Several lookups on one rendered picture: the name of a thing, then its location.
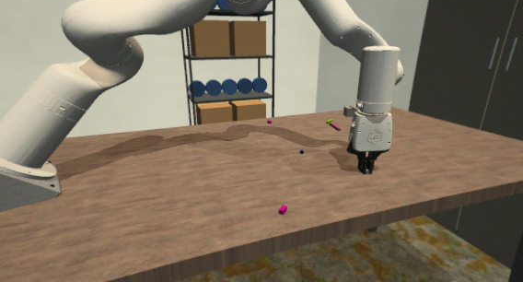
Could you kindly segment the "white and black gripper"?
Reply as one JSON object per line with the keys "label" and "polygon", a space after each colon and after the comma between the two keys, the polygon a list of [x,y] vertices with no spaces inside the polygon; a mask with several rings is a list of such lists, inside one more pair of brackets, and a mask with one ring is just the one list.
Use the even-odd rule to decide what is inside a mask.
{"label": "white and black gripper", "polygon": [[[365,125],[362,125],[365,123]],[[368,114],[360,110],[354,113],[352,120],[349,146],[346,149],[349,153],[359,157],[358,169],[366,174],[372,174],[374,162],[377,157],[389,151],[392,138],[392,119],[390,113]],[[366,152],[368,151],[368,157]]]}

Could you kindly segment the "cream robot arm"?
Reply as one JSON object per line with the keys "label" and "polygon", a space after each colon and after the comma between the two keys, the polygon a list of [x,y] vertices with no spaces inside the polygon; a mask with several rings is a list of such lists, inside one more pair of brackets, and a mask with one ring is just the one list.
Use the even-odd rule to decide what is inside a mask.
{"label": "cream robot arm", "polygon": [[[204,19],[216,1],[82,0],[70,5],[62,16],[64,35],[89,57],[47,67],[0,120],[0,171],[52,179],[57,171],[45,159],[100,94],[140,70],[144,52],[133,36],[186,29]],[[344,106],[343,115],[354,117],[358,109],[390,112],[394,86],[403,77],[400,48],[388,46],[345,0],[299,2],[332,45],[361,63],[356,105]]]}

